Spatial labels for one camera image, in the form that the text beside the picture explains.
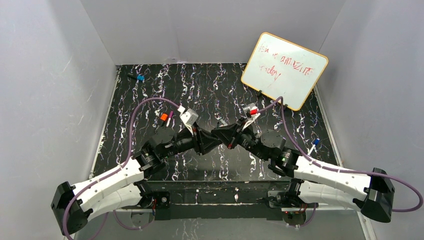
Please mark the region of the clear pen cap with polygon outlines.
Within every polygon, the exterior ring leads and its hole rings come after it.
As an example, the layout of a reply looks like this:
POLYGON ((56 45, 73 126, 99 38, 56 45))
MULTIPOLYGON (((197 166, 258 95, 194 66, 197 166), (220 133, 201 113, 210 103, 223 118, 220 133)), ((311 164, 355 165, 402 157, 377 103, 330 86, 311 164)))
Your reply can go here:
POLYGON ((226 126, 228 126, 229 124, 226 122, 226 121, 224 121, 223 119, 219 119, 218 120, 218 122, 217 122, 217 125, 216 125, 216 127, 217 128, 221 128, 221 127, 226 127, 226 126))

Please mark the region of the orange black highlighter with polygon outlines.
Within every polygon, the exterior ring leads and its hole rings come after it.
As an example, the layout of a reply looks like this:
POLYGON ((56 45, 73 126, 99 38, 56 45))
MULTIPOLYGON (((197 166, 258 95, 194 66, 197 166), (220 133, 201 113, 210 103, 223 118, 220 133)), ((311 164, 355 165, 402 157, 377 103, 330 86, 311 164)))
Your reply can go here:
POLYGON ((165 127, 165 126, 166 126, 166 124, 167 124, 167 122, 168 122, 168 118, 169 118, 169 116, 168 116, 166 113, 163 113, 163 114, 160 116, 159 120, 157 121, 157 126, 156 126, 156 128, 157 128, 157 129, 159 129, 159 128, 161 128, 161 127, 165 127))

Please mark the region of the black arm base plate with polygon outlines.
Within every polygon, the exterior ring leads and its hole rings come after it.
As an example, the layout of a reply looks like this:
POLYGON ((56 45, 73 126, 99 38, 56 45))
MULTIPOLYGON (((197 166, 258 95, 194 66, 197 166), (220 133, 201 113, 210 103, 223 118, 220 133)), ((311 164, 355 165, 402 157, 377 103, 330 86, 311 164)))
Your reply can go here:
POLYGON ((288 181, 139 181, 91 200, 89 220, 112 211, 155 211, 157 221, 174 219, 267 219, 306 221, 312 203, 289 200, 288 181))

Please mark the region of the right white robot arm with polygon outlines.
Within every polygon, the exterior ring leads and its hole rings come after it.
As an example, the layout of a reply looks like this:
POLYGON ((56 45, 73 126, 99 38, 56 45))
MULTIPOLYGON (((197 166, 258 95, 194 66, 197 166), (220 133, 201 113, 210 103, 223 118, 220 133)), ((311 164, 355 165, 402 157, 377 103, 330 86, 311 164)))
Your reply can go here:
POLYGON ((298 150, 286 147, 286 139, 274 130, 258 135, 250 126, 232 124, 217 127, 211 133, 229 149, 241 146, 269 161, 268 168, 277 175, 290 177, 286 198, 353 209, 381 223, 391 221, 395 187, 383 169, 375 167, 359 174, 319 160, 308 161, 298 150))

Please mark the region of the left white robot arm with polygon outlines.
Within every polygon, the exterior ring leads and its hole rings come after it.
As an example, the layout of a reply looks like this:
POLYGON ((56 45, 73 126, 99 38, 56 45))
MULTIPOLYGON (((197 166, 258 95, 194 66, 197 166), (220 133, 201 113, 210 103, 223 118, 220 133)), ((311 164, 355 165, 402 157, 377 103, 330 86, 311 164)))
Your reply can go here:
POLYGON ((152 194, 141 182, 165 167, 165 159, 188 150, 205 155, 222 144, 211 132, 200 127, 176 133, 170 127, 158 127, 139 152, 126 164, 80 183, 68 181, 55 190, 51 209, 63 236, 81 230, 89 220, 105 212, 135 206, 152 194))

